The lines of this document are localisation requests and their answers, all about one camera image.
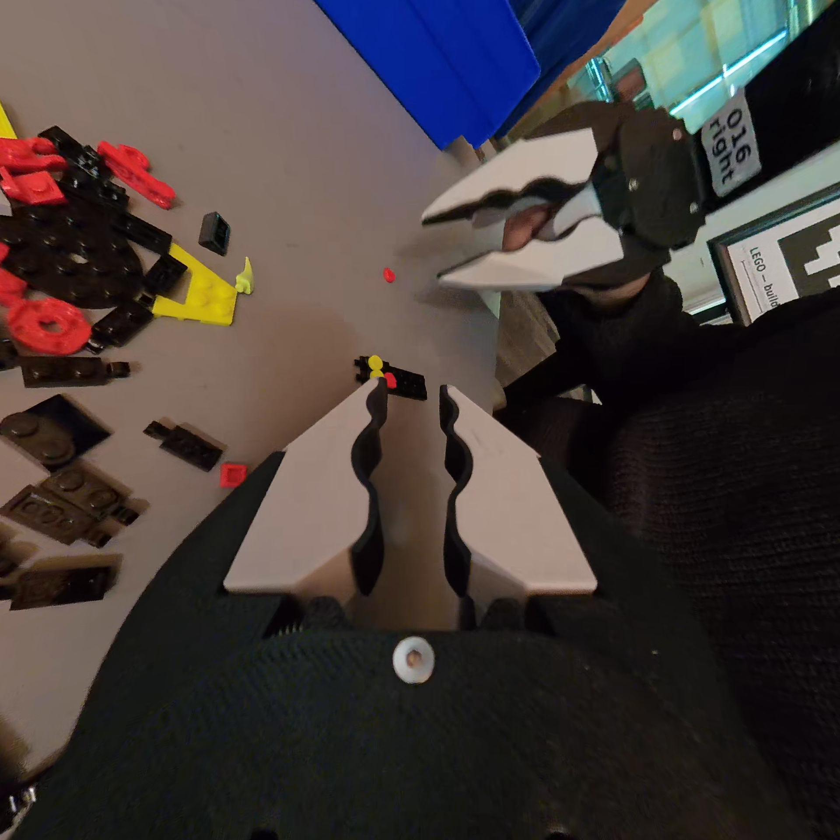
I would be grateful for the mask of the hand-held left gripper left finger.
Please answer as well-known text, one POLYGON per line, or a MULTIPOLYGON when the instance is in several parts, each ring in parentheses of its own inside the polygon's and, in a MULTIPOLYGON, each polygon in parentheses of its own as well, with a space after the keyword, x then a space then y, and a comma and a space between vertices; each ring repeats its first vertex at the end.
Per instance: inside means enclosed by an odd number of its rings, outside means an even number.
POLYGON ((341 604, 373 592, 385 547, 371 476, 386 415, 386 384, 370 380, 283 450, 224 579, 227 592, 341 604))

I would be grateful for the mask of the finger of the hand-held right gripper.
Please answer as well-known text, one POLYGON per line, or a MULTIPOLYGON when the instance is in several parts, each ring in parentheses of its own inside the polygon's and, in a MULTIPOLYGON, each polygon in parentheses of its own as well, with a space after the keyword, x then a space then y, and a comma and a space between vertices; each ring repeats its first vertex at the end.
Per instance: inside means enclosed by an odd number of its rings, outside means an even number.
POLYGON ((517 141, 450 186, 423 211, 421 223, 469 221, 483 228, 531 207, 561 207, 586 187, 598 156, 589 128, 517 141))
POLYGON ((472 291, 550 291, 624 256, 622 236, 604 219, 596 191, 581 191, 527 244, 480 255, 437 280, 442 287, 472 291))

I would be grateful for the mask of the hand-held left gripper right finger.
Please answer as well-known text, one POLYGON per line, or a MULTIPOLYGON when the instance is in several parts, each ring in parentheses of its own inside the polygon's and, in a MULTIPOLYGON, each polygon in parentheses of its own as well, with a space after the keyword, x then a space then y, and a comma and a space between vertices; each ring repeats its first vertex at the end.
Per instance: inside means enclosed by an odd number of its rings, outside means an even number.
POLYGON ((447 501, 444 572, 456 596, 587 596, 597 580, 539 454, 452 385, 439 389, 447 501))

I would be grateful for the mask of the small black lego assembly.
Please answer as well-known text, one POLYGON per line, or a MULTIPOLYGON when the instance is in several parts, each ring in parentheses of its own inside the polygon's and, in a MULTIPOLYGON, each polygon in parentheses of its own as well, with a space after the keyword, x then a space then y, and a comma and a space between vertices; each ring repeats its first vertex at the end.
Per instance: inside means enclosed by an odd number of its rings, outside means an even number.
POLYGON ((394 396, 419 402, 427 400, 426 382, 421 374, 395 367, 377 354, 359 356, 353 360, 353 366, 359 383, 383 379, 394 396))

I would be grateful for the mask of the person's right forearm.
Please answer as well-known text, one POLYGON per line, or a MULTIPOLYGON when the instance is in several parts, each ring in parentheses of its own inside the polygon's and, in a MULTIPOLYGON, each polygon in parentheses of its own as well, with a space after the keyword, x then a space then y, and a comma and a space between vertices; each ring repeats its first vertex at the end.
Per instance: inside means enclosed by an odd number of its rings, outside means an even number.
POLYGON ((539 298, 560 336, 555 353, 504 387, 496 413, 514 416, 581 385, 604 406, 638 404, 685 384, 702 367, 701 328, 661 269, 621 287, 539 298))

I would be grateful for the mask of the black lego hinge plate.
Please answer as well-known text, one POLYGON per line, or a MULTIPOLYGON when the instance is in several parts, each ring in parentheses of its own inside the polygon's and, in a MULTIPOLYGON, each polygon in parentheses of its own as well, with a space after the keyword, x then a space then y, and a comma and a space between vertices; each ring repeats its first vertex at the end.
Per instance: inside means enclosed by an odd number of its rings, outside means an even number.
POLYGON ((161 451, 206 473, 217 465, 224 452, 180 425, 168 427, 160 422, 152 422, 143 430, 143 434, 156 441, 161 451))

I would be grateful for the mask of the yellow lego wedge plate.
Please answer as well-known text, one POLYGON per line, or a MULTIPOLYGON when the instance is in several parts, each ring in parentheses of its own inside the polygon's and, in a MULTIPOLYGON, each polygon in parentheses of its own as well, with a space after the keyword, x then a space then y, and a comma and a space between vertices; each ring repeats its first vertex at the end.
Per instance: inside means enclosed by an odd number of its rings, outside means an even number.
POLYGON ((231 326, 238 291, 181 246, 173 243, 169 256, 183 263, 189 276, 184 302, 157 296, 151 307, 156 318, 197 321, 218 327, 231 326))

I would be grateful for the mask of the small black lego cube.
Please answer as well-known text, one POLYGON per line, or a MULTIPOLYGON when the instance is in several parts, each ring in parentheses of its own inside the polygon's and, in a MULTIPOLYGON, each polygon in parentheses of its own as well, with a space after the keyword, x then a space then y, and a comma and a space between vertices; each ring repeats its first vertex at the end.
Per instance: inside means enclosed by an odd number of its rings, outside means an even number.
POLYGON ((203 216, 197 243, 218 256, 226 256, 229 247, 231 227, 218 212, 203 216))

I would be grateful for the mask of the pile of loose lego pieces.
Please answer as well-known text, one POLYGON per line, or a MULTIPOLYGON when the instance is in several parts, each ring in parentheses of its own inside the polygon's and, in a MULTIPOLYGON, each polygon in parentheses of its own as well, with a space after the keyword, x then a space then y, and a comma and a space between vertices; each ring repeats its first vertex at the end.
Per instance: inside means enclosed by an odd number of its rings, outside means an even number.
POLYGON ((65 391, 130 378, 136 364, 103 354, 176 320, 151 307, 184 302, 187 269, 169 256, 173 236, 132 213, 130 192, 164 210, 177 195, 130 145, 81 143, 57 125, 24 136, 4 108, 1 134, 2 373, 50 391, 2 410, 2 443, 45 472, 2 500, 2 524, 103 550, 140 510, 86 461, 112 433, 65 391))

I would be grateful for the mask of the person's right hand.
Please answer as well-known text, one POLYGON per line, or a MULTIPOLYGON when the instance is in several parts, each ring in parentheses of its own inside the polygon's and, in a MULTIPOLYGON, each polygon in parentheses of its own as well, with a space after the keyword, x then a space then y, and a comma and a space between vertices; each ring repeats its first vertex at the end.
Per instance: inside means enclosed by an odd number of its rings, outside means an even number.
POLYGON ((541 204, 509 216, 502 230, 501 250, 510 253, 523 248, 539 235, 558 210, 555 205, 541 204))

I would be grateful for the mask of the framed instruction sign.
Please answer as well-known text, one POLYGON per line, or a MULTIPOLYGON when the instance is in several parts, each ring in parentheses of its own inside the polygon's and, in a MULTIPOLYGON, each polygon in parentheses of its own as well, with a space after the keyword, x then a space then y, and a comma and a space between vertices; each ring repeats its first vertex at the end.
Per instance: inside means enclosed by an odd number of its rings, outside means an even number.
POLYGON ((707 243, 730 320, 749 325, 839 286, 839 184, 707 243))

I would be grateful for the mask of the blue plastic box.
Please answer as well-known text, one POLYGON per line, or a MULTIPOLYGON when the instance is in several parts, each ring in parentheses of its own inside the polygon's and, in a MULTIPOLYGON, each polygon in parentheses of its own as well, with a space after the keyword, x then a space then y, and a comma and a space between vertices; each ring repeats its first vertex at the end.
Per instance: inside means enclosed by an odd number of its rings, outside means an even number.
POLYGON ((441 151, 508 132, 622 1, 317 1, 441 151))

